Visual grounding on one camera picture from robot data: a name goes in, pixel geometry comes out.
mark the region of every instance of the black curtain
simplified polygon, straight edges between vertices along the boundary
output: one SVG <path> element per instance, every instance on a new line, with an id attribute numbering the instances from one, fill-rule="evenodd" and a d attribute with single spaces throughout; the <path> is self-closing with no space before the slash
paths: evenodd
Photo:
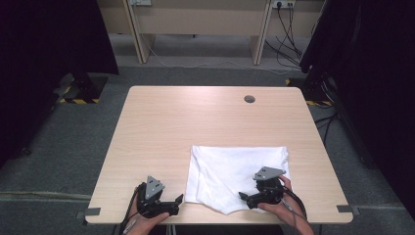
<path id="1" fill-rule="evenodd" d="M 413 1 L 362 1 L 353 53 L 333 74 L 356 131 L 415 218 Z"/>
<path id="2" fill-rule="evenodd" d="M 57 100 L 68 73 L 117 74 L 115 56 L 94 0 L 0 4 L 2 165 L 27 145 Z"/>

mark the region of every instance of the gray carpet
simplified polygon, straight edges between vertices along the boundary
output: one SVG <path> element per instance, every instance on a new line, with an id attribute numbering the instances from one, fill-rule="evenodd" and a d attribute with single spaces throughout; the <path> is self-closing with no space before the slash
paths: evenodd
<path id="1" fill-rule="evenodd" d="M 120 75 L 110 76 L 99 104 L 58 103 L 29 146 L 32 154 L 9 160 L 0 169 L 0 234 L 112 233 L 110 225 L 85 226 L 76 217 L 81 217 L 79 212 L 88 206 L 131 86 L 285 86 L 285 79 L 293 76 L 304 77 L 304 74 L 120 68 Z M 63 88 L 68 83 L 68 78 L 63 79 Z M 314 119 L 328 117 L 334 111 L 311 106 L 309 109 Z M 326 126 L 319 130 L 324 136 Z M 324 225 L 322 234 L 415 234 L 413 219 L 383 175 L 361 163 L 341 120 L 336 119 L 330 125 L 326 148 L 356 216 L 350 224 Z M 294 234 L 291 228 L 283 228 L 286 234 Z M 317 233 L 319 226 L 313 228 Z"/>

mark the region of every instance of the electrical cord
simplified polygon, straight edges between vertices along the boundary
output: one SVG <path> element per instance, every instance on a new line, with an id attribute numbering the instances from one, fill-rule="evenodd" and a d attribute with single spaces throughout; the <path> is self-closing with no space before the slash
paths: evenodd
<path id="1" fill-rule="evenodd" d="M 296 201 L 297 203 L 298 203 L 298 205 L 300 206 L 300 209 L 301 209 L 301 211 L 302 211 L 302 213 L 303 213 L 303 215 L 301 215 L 301 214 L 299 214 L 299 213 L 297 213 L 297 212 L 295 212 L 294 211 L 294 209 L 293 209 L 293 207 L 291 207 L 290 206 L 290 204 L 288 204 L 285 200 L 284 200 L 284 198 L 283 199 L 281 199 L 281 201 L 283 202 L 283 204 L 287 207 L 287 209 L 290 211 L 290 212 L 292 212 L 292 214 L 293 214 L 293 218 L 294 218 L 294 234 L 297 234 L 297 216 L 298 217 L 300 217 L 300 218 L 302 218 L 309 226 L 311 226 L 310 224 L 309 224 L 309 222 L 308 222 L 308 220 L 307 220 L 307 213 L 306 213 L 306 211 L 305 211 L 305 206 L 304 206 L 304 204 L 303 204 L 303 202 L 301 201 L 301 199 L 293 192 L 293 191 L 291 191 L 289 188 L 287 188 L 287 187 L 285 187 L 284 186 L 284 192 L 287 194 L 287 195 L 289 195 L 291 198 L 293 198 L 294 199 L 294 201 Z"/>
<path id="2" fill-rule="evenodd" d="M 111 235 L 114 235 L 115 234 L 115 231 L 116 231 L 116 228 L 118 227 L 118 224 L 116 224 L 116 225 L 114 225 L 114 227 L 113 227 L 113 232 L 111 232 Z"/>
<path id="3" fill-rule="evenodd" d="M 332 116 L 329 116 L 329 117 L 323 117 L 323 118 L 317 119 L 317 120 L 315 120 L 315 121 L 314 121 L 314 123 L 315 123 L 315 124 L 317 124 L 318 122 L 321 122 L 321 121 L 326 120 L 326 119 L 330 119 L 331 117 L 332 117 Z"/>
<path id="4" fill-rule="evenodd" d="M 293 68 L 293 69 L 297 69 L 297 70 L 299 70 L 300 69 L 300 67 L 299 67 L 299 62 L 297 62 L 297 61 L 295 61 L 293 58 L 291 58 L 290 56 L 288 56 L 287 54 L 285 54 L 284 52 L 281 52 L 281 51 L 279 51 L 278 49 L 276 49 L 275 47 L 273 47 L 273 46 L 271 46 L 271 44 L 269 44 L 269 42 L 267 41 L 267 40 L 265 40 L 265 43 L 273 50 L 273 51 L 275 51 L 276 53 L 277 53 L 277 62 L 278 62 L 278 64 L 280 64 L 281 66 L 284 66 L 284 67 L 290 67 L 290 68 Z M 285 59 L 287 59 L 289 62 L 291 62 L 292 64 L 293 64 L 293 66 L 290 66 L 290 65 L 283 65 L 283 64 L 281 64 L 281 62 L 278 60 L 278 55 L 281 55 L 282 57 L 284 57 Z"/>
<path id="5" fill-rule="evenodd" d="M 137 222 L 137 220 L 146 213 L 148 213 L 148 211 L 146 211 L 144 213 L 139 213 L 138 217 L 136 219 L 134 219 L 134 221 L 132 221 L 124 230 L 122 230 L 122 235 L 127 234 L 129 232 L 129 230 L 131 230 L 132 226 L 134 226 L 134 224 Z"/>
<path id="6" fill-rule="evenodd" d="M 323 82 L 321 82 L 321 89 L 324 91 L 324 93 L 326 94 L 327 98 L 333 103 L 335 104 L 336 102 L 334 101 L 334 99 L 330 96 L 330 90 L 327 87 L 326 82 L 323 80 Z"/>
<path id="7" fill-rule="evenodd" d="M 290 5 L 290 7 L 289 7 L 289 13 L 290 13 L 289 22 L 290 22 L 290 24 L 289 24 L 288 30 L 287 30 L 287 28 L 286 28 L 286 26 L 283 22 L 283 19 L 281 18 L 280 9 L 281 9 L 281 7 L 277 9 L 278 18 L 280 19 L 281 25 L 283 26 L 284 32 L 286 33 L 286 36 L 285 36 L 283 42 L 285 41 L 286 38 L 288 38 L 289 42 L 294 47 L 297 56 L 300 58 L 300 53 L 298 52 L 299 49 L 297 49 L 296 43 L 294 42 L 294 37 L 293 37 L 293 18 L 294 18 L 293 8 Z"/>
<path id="8" fill-rule="evenodd" d="M 122 223 L 121 223 L 121 225 L 120 225 L 120 227 L 119 227 L 119 232 L 118 232 L 118 234 L 119 234 L 119 235 L 121 235 L 121 234 L 123 233 L 123 231 L 124 231 L 124 229 L 125 229 L 125 226 L 126 226 L 126 224 L 127 224 L 128 220 L 129 220 L 132 216 L 134 216 L 135 214 L 137 214 L 137 213 L 138 213 L 138 212 L 137 212 L 137 213 L 135 213 L 135 214 L 134 214 L 134 215 L 132 215 L 132 216 L 128 216 L 128 214 L 129 214 L 129 212 L 130 212 L 130 210 L 131 210 L 132 204 L 133 204 L 133 202 L 134 202 L 134 199 L 135 199 L 135 197 L 137 197 L 137 194 L 138 194 L 138 187 L 136 187 L 136 188 L 134 189 L 134 193 L 132 194 L 132 197 L 131 197 L 130 203 L 129 203 L 129 205 L 128 205 L 127 212 L 125 213 L 124 220 L 122 221 Z"/>
<path id="9" fill-rule="evenodd" d="M 278 38 L 278 36 L 275 36 L 275 38 L 277 38 L 277 41 L 280 43 L 280 44 L 283 44 L 283 42 Z M 286 44 L 283 44 L 283 46 L 284 47 L 286 47 L 287 49 L 290 49 L 290 50 L 292 50 L 292 51 L 294 51 L 294 52 L 296 52 L 296 53 L 300 53 L 301 55 L 302 55 L 302 51 L 301 50 L 299 50 L 299 49 L 295 49 L 295 48 L 292 48 L 292 47 L 290 47 L 290 46 L 287 46 Z"/>
<path id="10" fill-rule="evenodd" d="M 329 119 L 329 122 L 327 123 L 327 127 L 326 127 L 326 131 L 324 133 L 324 138 L 323 138 L 323 144 L 324 146 L 326 146 L 326 140 L 327 140 L 327 134 L 329 133 L 329 128 L 330 128 L 330 124 L 333 122 L 333 120 L 338 116 L 337 113 L 335 113 L 334 115 L 332 115 Z"/>

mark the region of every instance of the table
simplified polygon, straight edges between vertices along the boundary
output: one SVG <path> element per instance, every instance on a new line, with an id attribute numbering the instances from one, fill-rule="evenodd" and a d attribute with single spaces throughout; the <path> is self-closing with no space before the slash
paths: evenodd
<path id="1" fill-rule="evenodd" d="M 131 18 L 140 62 L 146 63 L 156 34 L 246 35 L 259 64 L 273 0 L 152 0 L 151 6 L 124 5 Z"/>
<path id="2" fill-rule="evenodd" d="M 247 103 L 246 96 L 255 101 Z M 301 92 L 294 87 L 134 86 L 129 90 L 87 215 L 90 223 L 120 223 L 133 190 L 148 175 L 166 187 L 162 201 L 185 193 L 192 145 L 287 146 L 295 193 L 311 223 L 347 223 L 351 212 Z M 224 215 L 180 205 L 164 223 L 281 223 L 270 213 Z"/>

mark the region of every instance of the hole in table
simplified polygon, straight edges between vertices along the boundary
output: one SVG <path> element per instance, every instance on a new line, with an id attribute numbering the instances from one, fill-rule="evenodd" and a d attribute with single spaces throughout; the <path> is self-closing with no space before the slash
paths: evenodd
<path id="1" fill-rule="evenodd" d="M 253 103 L 253 102 L 255 102 L 255 97 L 252 96 L 252 95 L 247 95 L 247 96 L 245 96 L 244 100 L 247 103 Z"/>

